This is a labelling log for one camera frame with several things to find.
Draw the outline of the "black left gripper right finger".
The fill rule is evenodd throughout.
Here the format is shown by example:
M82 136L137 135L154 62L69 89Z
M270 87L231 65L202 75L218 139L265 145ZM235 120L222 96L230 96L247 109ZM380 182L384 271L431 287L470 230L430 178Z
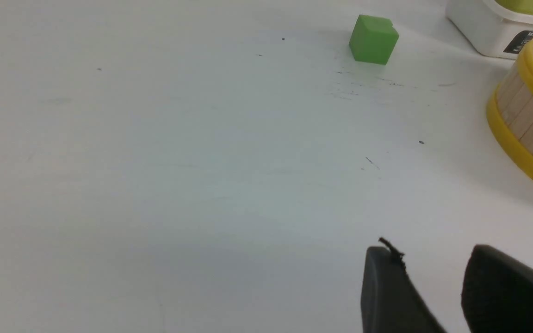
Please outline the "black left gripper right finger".
M472 333L533 333L533 269L490 245L476 245L461 308Z

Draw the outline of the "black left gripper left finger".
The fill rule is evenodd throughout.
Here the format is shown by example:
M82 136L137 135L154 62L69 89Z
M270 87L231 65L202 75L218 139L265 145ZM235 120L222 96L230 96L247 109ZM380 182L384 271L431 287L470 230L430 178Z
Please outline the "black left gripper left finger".
M444 333L410 280L404 253L381 237L368 247L361 288L364 333Z

